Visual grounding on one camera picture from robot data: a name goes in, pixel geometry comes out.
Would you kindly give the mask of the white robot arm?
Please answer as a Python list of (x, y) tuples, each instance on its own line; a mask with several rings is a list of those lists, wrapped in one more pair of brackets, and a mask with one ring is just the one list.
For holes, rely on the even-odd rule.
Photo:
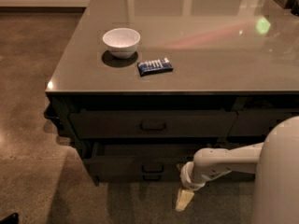
[(250, 224), (299, 224), (299, 117), (282, 121), (258, 144), (198, 150), (181, 168), (176, 209), (231, 172), (255, 175)]

